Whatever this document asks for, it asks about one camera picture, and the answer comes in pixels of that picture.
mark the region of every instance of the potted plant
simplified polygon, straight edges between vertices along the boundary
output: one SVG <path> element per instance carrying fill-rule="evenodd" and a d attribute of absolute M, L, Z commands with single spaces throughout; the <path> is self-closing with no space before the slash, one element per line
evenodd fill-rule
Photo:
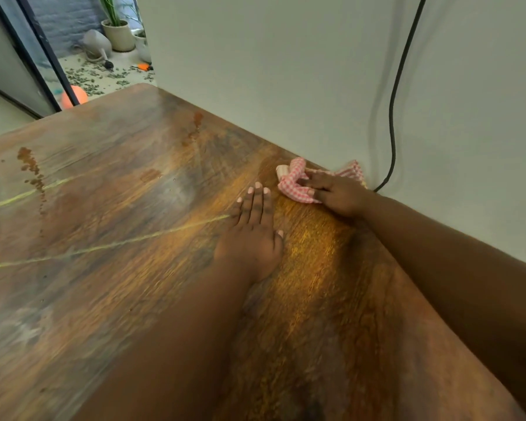
<path fill-rule="evenodd" d="M 101 21 L 103 32 L 115 51 L 134 49 L 134 37 L 126 20 L 119 18 L 114 0 L 99 0 L 107 19 Z"/>
<path fill-rule="evenodd" d="M 152 63 L 152 57 L 150 56 L 150 49 L 148 48 L 148 41 L 146 40 L 146 31 L 144 30 L 144 25 L 142 24 L 142 18 L 140 17 L 139 5 L 136 3 L 136 0 L 132 0 L 132 3 L 125 3 L 122 6 L 129 7 L 135 17 L 125 15 L 127 18 L 135 20 L 141 26 L 140 29 L 133 30 L 132 34 L 136 40 L 136 49 L 139 52 L 140 58 L 147 63 Z"/>

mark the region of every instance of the gray brick wall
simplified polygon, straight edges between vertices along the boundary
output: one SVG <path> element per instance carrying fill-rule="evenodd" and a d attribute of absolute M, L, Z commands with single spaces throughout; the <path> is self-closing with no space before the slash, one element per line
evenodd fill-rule
<path fill-rule="evenodd" d="M 98 0 L 28 0 L 43 32 L 58 57 L 90 29 L 100 29 L 105 14 Z"/>

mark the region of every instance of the person's left hand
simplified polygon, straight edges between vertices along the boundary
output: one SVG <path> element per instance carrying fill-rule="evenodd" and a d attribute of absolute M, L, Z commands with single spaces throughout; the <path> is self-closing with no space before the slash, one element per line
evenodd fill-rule
<path fill-rule="evenodd" d="M 283 257 L 282 231 L 273 229 L 271 191 L 255 183 L 245 198 L 238 198 L 229 229 L 214 250 L 214 260 L 228 259 L 244 265 L 256 281 L 269 276 Z"/>

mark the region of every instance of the pink checkered cloth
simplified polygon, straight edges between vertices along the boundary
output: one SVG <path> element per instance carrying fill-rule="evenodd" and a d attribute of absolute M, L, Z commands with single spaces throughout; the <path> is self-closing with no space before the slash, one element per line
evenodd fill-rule
<path fill-rule="evenodd" d="M 309 187 L 301 186 L 298 184 L 298 179 L 308 178 L 305 173 L 306 160 L 304 158 L 294 158 L 288 165 L 279 165 L 276 168 L 276 175 L 279 178 L 279 190 L 284 193 L 288 198 L 294 199 L 294 201 L 302 202 L 305 204 L 317 203 L 321 204 L 321 201 L 311 198 L 308 196 Z M 351 161 L 345 167 L 339 171 L 324 171 L 324 170 L 310 170 L 319 171 L 332 176 L 350 177 L 358 181 L 361 185 L 366 187 L 364 176 L 358 162 Z"/>

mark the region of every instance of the yellow line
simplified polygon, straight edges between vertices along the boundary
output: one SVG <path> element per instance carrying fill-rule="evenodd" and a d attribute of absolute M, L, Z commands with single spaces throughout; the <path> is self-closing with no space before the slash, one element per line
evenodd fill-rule
<path fill-rule="evenodd" d="M 80 176 L 74 176 L 74 177 L 69 177 L 69 178 L 63 178 L 63 180 L 57 180 L 55 183 L 51 183 L 51 184 L 48 184 L 47 186 L 43 187 L 43 190 L 47 190 L 47 189 L 51 189 L 51 188 L 56 187 L 56 186 L 60 186 L 61 184 L 64 184 L 66 182 L 70 182 L 70 180 L 74 180 L 75 178 L 80 177 Z M 16 195 L 13 198 L 5 199 L 3 201 L 0 201 L 0 207 L 4 206 L 4 205 L 12 204 L 12 203 L 14 203 L 16 201 L 19 201 L 20 199 L 23 199 L 23 198 L 27 198 L 28 196 L 33 195 L 35 192 L 36 192 L 35 189 L 34 190 L 30 190 L 28 192 Z"/>
<path fill-rule="evenodd" d="M 163 234 L 172 233 L 172 232 L 178 232 L 178 231 L 181 231 L 181 230 L 184 230 L 184 229 L 189 229 L 191 227 L 202 226 L 202 225 L 206 225 L 207 223 L 217 222 L 218 220 L 222 220 L 222 219 L 225 219 L 225 218 L 228 218 L 228 217 L 230 217 L 230 216 L 227 215 L 227 214 L 219 215 L 218 217 L 215 217 L 215 218 L 212 218 L 212 219 L 209 219 L 209 220 L 203 220 L 202 222 L 191 223 L 190 225 L 184 225 L 184 226 L 174 227 L 172 229 L 162 230 L 162 231 L 155 232 L 155 233 L 145 234 L 145 235 L 142 235 L 142 236 L 138 236 L 136 238 L 127 239 L 125 241 L 112 242 L 111 244 L 98 245 L 98 246 L 93 246 L 93 247 L 90 247 L 90 248 L 84 248 L 84 249 L 81 249 L 81 250 L 71 251 L 71 252 L 68 252 L 68 253 L 61 254 L 61 255 L 51 255 L 51 256 L 48 256 L 48 257 L 34 258 L 34 259 L 29 259 L 29 260 L 5 261 L 3 263 L 0 263 L 0 268 L 1 267 L 18 266 L 18 265 L 21 265 L 21 264 L 36 263 L 38 261 L 61 260 L 63 258 L 67 258 L 67 257 L 70 257 L 72 255 L 86 254 L 86 253 L 91 253 L 93 251 L 99 251 L 99 250 L 108 250 L 110 248 L 114 248 L 114 247 L 118 247 L 118 246 L 121 246 L 121 245 L 130 244 L 132 242 L 144 241 L 146 239 L 155 238 L 155 237 L 161 236 Z"/>

